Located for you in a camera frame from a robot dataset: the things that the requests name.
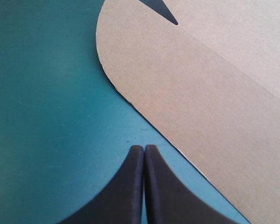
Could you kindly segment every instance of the black pointed shape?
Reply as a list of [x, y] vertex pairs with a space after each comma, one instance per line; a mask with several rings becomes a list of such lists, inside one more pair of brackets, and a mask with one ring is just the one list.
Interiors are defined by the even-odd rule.
[[143, 148], [132, 146], [125, 161], [88, 204], [62, 224], [140, 224], [142, 212]]
[[146, 147], [144, 170], [149, 224], [235, 224], [185, 187], [155, 145]]
[[177, 20], [167, 8], [163, 0], [140, 0], [142, 3], [150, 7], [152, 10], [163, 16], [175, 25], [178, 25]]

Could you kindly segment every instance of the black triangle cutout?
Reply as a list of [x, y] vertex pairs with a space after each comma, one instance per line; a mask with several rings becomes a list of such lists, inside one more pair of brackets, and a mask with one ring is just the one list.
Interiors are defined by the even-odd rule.
[[163, 0], [140, 0], [143, 4], [150, 7], [152, 10], [163, 16], [165, 19], [169, 20], [175, 25], [178, 25], [177, 20], [172, 15], [170, 10], [167, 8]]

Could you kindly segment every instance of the dark navy shape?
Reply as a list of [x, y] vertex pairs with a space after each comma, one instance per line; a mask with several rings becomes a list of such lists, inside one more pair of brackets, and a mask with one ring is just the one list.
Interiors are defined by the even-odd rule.
[[155, 145], [146, 147], [144, 170], [149, 224], [235, 224], [185, 187]]
[[163, 16], [175, 25], [178, 25], [177, 20], [167, 8], [163, 0], [140, 0], [142, 3], [150, 7], [152, 10]]
[[62, 224], [140, 224], [143, 190], [143, 147], [132, 146], [105, 188]]

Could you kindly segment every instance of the green table surface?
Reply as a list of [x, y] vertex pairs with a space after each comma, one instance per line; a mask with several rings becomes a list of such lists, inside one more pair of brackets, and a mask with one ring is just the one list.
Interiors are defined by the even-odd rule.
[[109, 82], [95, 43], [102, 4], [0, 0], [0, 224], [69, 216], [108, 183], [133, 144], [157, 144], [188, 188], [248, 223]]

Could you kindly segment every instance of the brown cardboard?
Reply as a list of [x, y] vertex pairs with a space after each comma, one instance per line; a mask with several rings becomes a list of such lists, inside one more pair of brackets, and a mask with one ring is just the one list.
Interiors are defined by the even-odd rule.
[[115, 88], [253, 224], [280, 224], [280, 0], [106, 0]]

